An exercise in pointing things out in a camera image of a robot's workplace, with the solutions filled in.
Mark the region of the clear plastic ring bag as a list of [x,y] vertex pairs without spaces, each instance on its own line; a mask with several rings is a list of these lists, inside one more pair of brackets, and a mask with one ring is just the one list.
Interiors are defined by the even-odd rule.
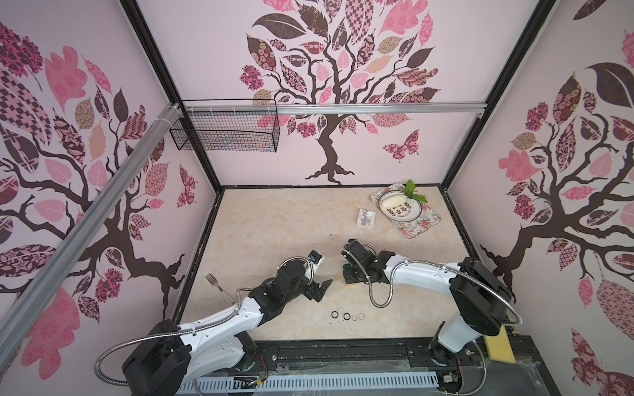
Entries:
[[360,209],[358,212],[357,226],[361,229],[373,229],[376,222],[376,212]]

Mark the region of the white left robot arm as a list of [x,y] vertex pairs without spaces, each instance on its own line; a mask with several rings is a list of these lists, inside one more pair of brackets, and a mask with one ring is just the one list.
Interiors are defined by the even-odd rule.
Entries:
[[323,299],[332,282],[313,279],[323,261],[315,251],[287,260],[236,306],[181,326],[169,319],[157,324],[122,366],[132,394],[174,395],[182,383],[211,372],[248,369],[257,355],[249,331],[277,318],[300,296]]

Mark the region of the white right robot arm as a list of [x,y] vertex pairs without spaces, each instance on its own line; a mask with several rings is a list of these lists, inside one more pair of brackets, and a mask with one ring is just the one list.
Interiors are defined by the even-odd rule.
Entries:
[[466,257],[462,262],[437,263],[414,260],[391,251],[374,252],[350,239],[343,245],[347,261],[344,275],[368,285],[371,304],[386,308],[396,285],[432,290],[453,298],[457,313],[441,323],[428,346],[431,359],[449,366],[470,343],[496,337],[503,326],[520,326],[523,320],[511,304],[513,293],[481,262]]

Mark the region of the white toy radish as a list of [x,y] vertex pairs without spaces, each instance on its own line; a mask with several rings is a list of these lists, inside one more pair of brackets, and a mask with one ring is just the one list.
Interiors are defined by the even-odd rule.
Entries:
[[414,200],[424,204],[428,203],[425,196],[417,193],[416,184],[412,180],[407,181],[404,189],[399,194],[384,199],[383,206],[386,209],[392,209],[394,207],[404,205],[409,200]]

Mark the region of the white round printed plate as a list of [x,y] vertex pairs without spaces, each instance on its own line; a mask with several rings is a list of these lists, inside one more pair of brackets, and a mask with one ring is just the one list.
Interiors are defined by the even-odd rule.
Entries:
[[388,219],[399,222],[412,222],[423,214],[419,201],[409,198],[403,191],[387,191],[378,201],[379,209]]

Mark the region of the silver metal fork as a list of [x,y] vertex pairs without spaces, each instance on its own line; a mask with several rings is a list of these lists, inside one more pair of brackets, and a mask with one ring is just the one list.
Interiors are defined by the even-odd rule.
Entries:
[[221,287],[221,285],[219,284],[218,280],[216,279],[216,277],[214,277],[211,273],[207,273],[206,274],[206,280],[214,287],[216,287],[217,290],[219,290],[219,292],[221,292],[221,295],[223,295],[223,297],[231,304],[231,305],[235,305],[236,301],[234,300],[234,298],[224,289]]

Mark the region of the yellow sponge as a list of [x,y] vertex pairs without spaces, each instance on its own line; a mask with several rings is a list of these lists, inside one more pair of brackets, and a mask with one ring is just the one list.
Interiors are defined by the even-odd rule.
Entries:
[[498,335],[484,336],[484,339],[488,356],[492,361],[506,364],[515,364],[517,362],[505,326],[500,328]]

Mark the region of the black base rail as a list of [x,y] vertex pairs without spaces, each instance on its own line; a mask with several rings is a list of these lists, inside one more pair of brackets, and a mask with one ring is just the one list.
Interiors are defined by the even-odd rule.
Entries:
[[278,368],[318,368],[334,363],[404,362],[411,368],[432,371],[482,368],[487,355],[476,347],[463,348],[446,366],[433,361],[429,350],[431,338],[364,338],[333,340],[256,341],[257,353],[264,358],[267,370]]

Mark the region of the rear aluminium rail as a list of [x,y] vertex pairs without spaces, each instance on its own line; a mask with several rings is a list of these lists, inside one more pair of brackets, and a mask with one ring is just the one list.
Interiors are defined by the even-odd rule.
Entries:
[[376,103],[376,104],[307,104],[307,105],[253,105],[212,104],[186,105],[185,112],[269,112],[284,116],[343,115],[343,114],[424,114],[424,113],[475,113],[485,111],[484,102],[427,102],[427,103]]

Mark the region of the aluminium rail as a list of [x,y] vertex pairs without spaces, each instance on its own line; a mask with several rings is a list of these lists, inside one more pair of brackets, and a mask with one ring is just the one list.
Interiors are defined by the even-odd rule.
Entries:
[[8,364],[14,351],[21,345],[33,324],[79,261],[81,254],[122,198],[133,177],[141,170],[159,141],[181,115],[182,107],[178,103],[167,105],[160,112],[140,143],[89,206],[79,224],[71,229],[69,236],[60,243],[51,260],[37,272],[21,297],[8,310],[1,321],[1,367]]
[[424,114],[424,113],[475,113],[485,111],[484,102],[427,102],[427,103],[376,103],[376,104],[307,104],[307,105],[253,105],[212,104],[186,105],[185,112],[269,112],[284,116],[343,115],[343,114]]

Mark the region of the black corner frame post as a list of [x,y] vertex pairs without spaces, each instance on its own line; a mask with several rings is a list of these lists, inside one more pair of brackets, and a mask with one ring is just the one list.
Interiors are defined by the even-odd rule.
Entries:
[[551,13],[556,9],[558,1],[541,0],[538,1],[525,28],[519,36],[513,50],[510,53],[499,77],[495,80],[493,87],[485,100],[485,110],[475,117],[471,128],[468,130],[465,138],[454,156],[450,167],[447,170],[442,183],[440,184],[443,192],[448,192],[452,183],[455,182],[462,166],[475,146],[480,134],[485,129],[490,117],[500,104],[503,96],[510,88],[513,79],[518,74],[523,61],[528,57],[529,51],[538,41],[538,36],[542,33],[543,28],[547,25]]

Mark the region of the left aluminium rail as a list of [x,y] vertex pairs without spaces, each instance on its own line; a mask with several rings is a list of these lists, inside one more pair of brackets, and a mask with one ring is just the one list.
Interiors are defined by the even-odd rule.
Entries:
[[60,243],[51,260],[37,272],[21,297],[8,310],[1,321],[1,367],[8,364],[14,351],[21,345],[33,324],[79,261],[81,254],[122,198],[133,177],[141,170],[159,141],[181,115],[182,107],[178,103],[167,105],[160,112],[140,143],[89,206],[79,224],[71,229],[69,236]]

